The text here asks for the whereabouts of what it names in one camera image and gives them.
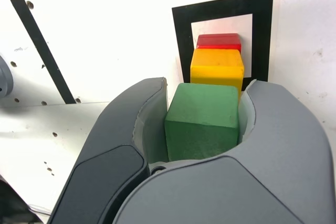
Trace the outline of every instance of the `red block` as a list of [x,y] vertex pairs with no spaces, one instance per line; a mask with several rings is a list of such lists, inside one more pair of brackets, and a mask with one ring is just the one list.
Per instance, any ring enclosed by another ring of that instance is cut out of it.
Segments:
[[197,40],[199,49],[237,49],[241,52],[238,34],[202,34]]

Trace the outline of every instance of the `stacked blocks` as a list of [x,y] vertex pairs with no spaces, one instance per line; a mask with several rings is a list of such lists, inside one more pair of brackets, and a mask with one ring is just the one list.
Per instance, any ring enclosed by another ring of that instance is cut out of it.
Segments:
[[165,118],[170,161],[202,159],[237,145],[235,87],[181,83]]
[[190,68],[191,83],[235,86],[238,97],[244,78],[237,34],[200,35]]

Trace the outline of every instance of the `screw hole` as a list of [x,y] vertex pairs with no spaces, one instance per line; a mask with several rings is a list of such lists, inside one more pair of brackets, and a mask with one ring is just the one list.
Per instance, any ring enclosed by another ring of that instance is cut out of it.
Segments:
[[28,0],[26,3],[29,9],[34,9],[34,4],[31,1]]

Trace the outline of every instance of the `white surface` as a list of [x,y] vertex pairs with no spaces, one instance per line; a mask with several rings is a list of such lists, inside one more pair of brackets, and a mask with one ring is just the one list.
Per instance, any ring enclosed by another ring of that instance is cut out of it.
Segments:
[[[107,102],[143,78],[165,76],[170,102],[182,80],[171,7],[210,0],[30,1],[75,98]],[[336,0],[280,0],[278,10],[269,81],[283,85],[317,116],[335,152]],[[0,155],[0,173],[24,200],[52,208],[85,140],[80,128],[88,132],[104,105],[27,107],[63,101],[47,70],[41,68],[43,63],[9,0],[0,0],[0,14],[0,52],[8,63],[17,63],[17,68],[11,67],[14,91],[0,101],[5,107],[0,112],[0,151],[4,154]],[[84,115],[86,106],[91,108],[91,117]],[[72,115],[76,113],[81,114],[77,119]],[[78,147],[63,132],[65,125],[72,126],[69,134]],[[66,135],[64,141],[50,135],[56,130],[59,136]],[[54,177],[43,161],[50,163]]]
[[244,63],[244,77],[251,77],[252,63],[252,14],[219,18],[191,24],[194,48],[201,34],[239,34],[242,44],[241,58]]
[[0,108],[0,173],[27,204],[53,209],[107,104]]

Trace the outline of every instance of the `yellow block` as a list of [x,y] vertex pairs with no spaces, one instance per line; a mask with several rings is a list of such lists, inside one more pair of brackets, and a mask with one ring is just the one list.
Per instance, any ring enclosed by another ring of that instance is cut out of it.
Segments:
[[235,86],[243,84],[244,65],[236,49],[195,49],[190,66],[190,82]]

